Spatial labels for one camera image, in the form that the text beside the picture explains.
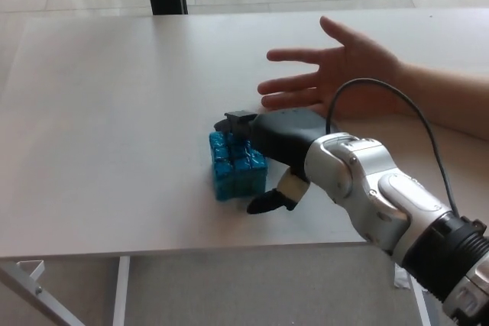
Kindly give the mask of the person bare hand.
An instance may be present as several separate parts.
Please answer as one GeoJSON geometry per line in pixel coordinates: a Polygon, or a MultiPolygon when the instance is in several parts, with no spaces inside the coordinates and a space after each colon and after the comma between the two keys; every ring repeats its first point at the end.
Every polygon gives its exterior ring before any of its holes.
{"type": "Polygon", "coordinates": [[[346,82],[371,78],[394,87],[406,64],[369,37],[327,17],[320,26],[339,47],[325,49],[289,48],[268,51],[271,62],[299,62],[318,66],[313,73],[271,79],[258,85],[261,104],[268,110],[308,107],[326,115],[333,95],[346,82]]]}

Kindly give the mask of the robot right black hand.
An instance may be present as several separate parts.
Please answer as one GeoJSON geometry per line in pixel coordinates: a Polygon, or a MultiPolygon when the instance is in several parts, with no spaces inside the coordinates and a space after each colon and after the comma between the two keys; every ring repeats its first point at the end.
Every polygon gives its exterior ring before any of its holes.
{"type": "Polygon", "coordinates": [[[234,111],[214,124],[215,132],[234,144],[243,143],[262,156],[283,163],[286,172],[277,186],[250,194],[247,213],[258,215],[278,208],[295,209],[310,186],[306,155],[315,140],[327,135],[326,120],[308,108],[288,108],[257,114],[234,111]]]}

